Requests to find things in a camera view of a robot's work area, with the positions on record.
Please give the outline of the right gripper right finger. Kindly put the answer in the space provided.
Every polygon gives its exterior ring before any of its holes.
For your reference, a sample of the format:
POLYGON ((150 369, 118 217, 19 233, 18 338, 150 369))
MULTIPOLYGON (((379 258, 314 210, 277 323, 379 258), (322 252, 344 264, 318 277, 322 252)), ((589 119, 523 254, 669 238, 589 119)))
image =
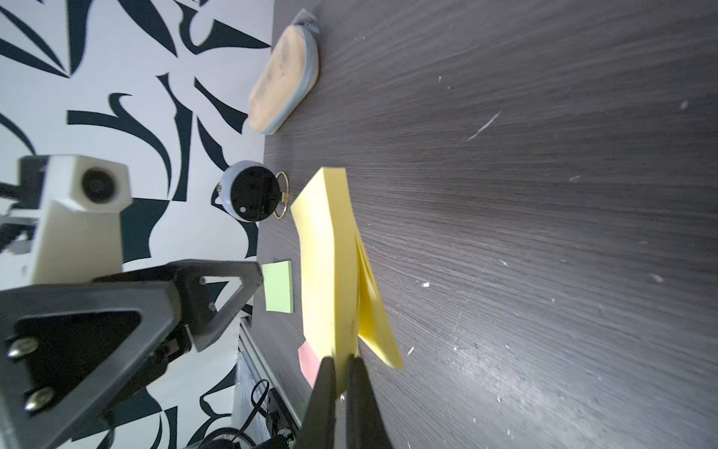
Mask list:
POLYGON ((361 357, 349 361, 345 422, 349 449, 393 448, 361 357))

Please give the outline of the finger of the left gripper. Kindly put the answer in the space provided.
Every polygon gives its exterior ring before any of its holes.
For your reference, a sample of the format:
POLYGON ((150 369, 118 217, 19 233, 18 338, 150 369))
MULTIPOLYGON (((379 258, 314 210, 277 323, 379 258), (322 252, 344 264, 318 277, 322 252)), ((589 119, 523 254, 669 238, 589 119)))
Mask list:
POLYGON ((181 320, 194 347, 202 352, 219 340, 263 284, 261 267, 250 261, 185 259, 164 266, 99 277, 99 282, 171 282, 181 299, 181 320), (236 278, 239 288, 224 305, 207 290, 207 278, 236 278))
POLYGON ((159 378, 180 320, 170 282, 2 291, 2 447, 58 447, 159 378))

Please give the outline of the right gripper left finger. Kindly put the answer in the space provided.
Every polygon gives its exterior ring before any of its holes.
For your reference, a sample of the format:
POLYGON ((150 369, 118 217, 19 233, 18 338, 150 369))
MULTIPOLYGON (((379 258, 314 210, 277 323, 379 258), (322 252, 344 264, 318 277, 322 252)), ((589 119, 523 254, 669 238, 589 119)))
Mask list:
POLYGON ((296 448, 333 449, 336 424, 337 384, 332 357, 321 361, 296 448))

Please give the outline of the yellow memo pad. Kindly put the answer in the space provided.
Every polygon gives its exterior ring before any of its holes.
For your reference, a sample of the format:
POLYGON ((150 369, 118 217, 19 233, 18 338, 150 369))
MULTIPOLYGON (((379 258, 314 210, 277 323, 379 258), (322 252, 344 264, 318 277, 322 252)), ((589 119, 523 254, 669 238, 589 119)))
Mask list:
POLYGON ((319 359, 331 357, 336 394, 364 342, 383 363, 403 366, 359 232, 344 168, 320 168, 291 207, 300 242, 303 331, 319 359))

